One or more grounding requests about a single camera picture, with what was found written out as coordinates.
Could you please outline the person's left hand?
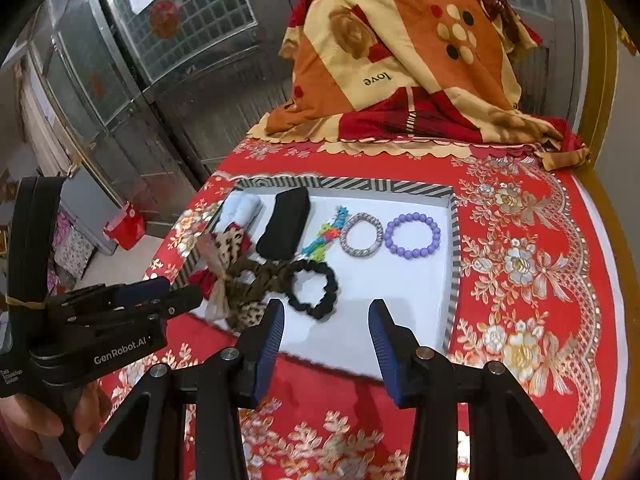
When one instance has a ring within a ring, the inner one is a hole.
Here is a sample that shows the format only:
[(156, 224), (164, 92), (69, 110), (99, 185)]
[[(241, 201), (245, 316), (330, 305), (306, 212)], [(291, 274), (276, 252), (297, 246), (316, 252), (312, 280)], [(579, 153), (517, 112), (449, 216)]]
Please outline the person's left hand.
[[(80, 400), (73, 414), (73, 425), (78, 433), (78, 448), (82, 454), (96, 440), (102, 424), (111, 413), (112, 402), (97, 382), (82, 388)], [(40, 402), (16, 394), (1, 400), (1, 415), (15, 443), (26, 453), (48, 461), (40, 437), (59, 437), (62, 420)]]

